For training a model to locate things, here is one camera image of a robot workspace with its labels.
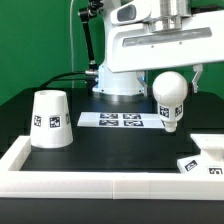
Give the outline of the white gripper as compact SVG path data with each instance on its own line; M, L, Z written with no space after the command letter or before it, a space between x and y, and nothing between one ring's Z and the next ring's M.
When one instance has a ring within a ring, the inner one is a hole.
M224 61L224 10L193 14L188 0L132 0L110 13L107 63L116 72L138 71L145 97L148 72L194 65L193 92L203 63Z

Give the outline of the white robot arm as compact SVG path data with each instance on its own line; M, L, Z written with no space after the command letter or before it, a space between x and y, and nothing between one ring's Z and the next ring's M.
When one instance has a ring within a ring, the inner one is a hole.
M193 13L190 0L103 0L105 57L95 95L147 94L149 70L224 61L224 9Z

